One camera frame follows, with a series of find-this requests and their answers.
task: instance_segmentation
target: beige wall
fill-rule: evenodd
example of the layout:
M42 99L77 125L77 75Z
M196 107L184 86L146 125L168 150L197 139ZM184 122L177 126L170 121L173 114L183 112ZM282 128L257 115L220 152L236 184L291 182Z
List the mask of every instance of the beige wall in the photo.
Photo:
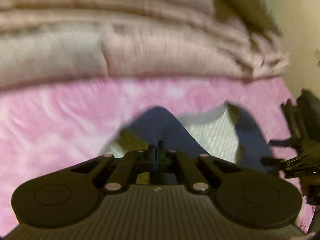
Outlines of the beige wall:
M284 33L291 66L284 81L292 94L310 88L320 97L320 67L314 54L320 49L320 0L271 0Z

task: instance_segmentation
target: bedding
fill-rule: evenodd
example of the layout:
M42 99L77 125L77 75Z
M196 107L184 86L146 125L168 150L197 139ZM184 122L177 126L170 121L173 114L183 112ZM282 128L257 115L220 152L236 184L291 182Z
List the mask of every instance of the bedding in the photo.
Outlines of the bedding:
M280 75L288 54L267 1L258 1L0 0L0 88L96 76Z
M273 153L259 126L246 110L228 102L208 112L177 117L161 106L153 107L122 127L103 151L121 158L128 151L158 148L160 141L164 150L177 150L193 159L210 154L243 168L274 174L272 167L261 163L261 158L272 158Z
M226 100L247 109L265 139L289 137L280 104L291 95L281 78L245 84L224 78L92 79L44 84L0 95L0 235L17 225L10 206L23 182L104 153L118 129L153 106L175 116L207 112ZM292 149L273 148L291 158ZM300 188L297 179L291 183ZM307 232L314 208L296 221Z

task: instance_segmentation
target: bed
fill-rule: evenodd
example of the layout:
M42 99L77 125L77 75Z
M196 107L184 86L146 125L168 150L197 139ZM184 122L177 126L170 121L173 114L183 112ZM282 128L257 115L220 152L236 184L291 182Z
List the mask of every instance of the bed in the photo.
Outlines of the bed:
M0 235L18 222L10 206L23 182L101 154L118 128L152 106L174 115L205 112L225 100L247 109L266 138L287 138L281 78L244 83L225 78L91 79L43 84L0 96ZM280 158L295 155L274 148ZM298 188L297 179L289 180ZM297 226L307 232L314 208L303 204Z

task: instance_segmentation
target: black object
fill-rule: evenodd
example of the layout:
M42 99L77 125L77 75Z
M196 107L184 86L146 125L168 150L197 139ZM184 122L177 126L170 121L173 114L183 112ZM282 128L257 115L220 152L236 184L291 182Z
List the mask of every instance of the black object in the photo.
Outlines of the black object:
M19 220L7 240L20 239L283 239L303 235L293 223L301 195L259 171L183 152L138 150L103 155L18 187ZM137 185L138 174L172 174L176 185Z
M237 113L235 131L241 146L239 165L263 173L272 171L272 168L265 167L260 162L262 157L272 157L273 154L252 116L244 109L229 103L217 107L214 112L221 110L221 107L224 108L223 112L231 108L232 112ZM179 120L163 107L154 107L146 111L125 130L155 148L163 141L164 149L176 149L194 159L197 159L199 153L206 153Z
M271 140L269 145L292 147L298 156L290 160L262 158L266 166L284 171L286 178L297 178L320 173L320 101L311 91L302 90L294 106L290 100L281 104L292 137ZM312 186L307 204L320 205L320 187Z
M309 240L320 240L320 232L316 233L316 235Z

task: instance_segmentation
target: pink tie-dye fabric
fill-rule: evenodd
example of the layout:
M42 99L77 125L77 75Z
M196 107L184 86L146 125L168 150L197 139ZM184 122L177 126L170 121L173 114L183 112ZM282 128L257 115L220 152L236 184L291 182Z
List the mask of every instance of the pink tie-dye fabric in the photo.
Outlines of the pink tie-dye fabric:
M152 106L175 115L205 112L225 100L252 114L266 140L287 138L280 103L290 98L281 78L250 84L223 78L94 79L3 92L0 95L0 235L17 224L10 206L23 182L100 154L133 116ZM290 149L274 149L290 158ZM290 182L299 187L298 180ZM303 205L297 225L307 231L313 208Z

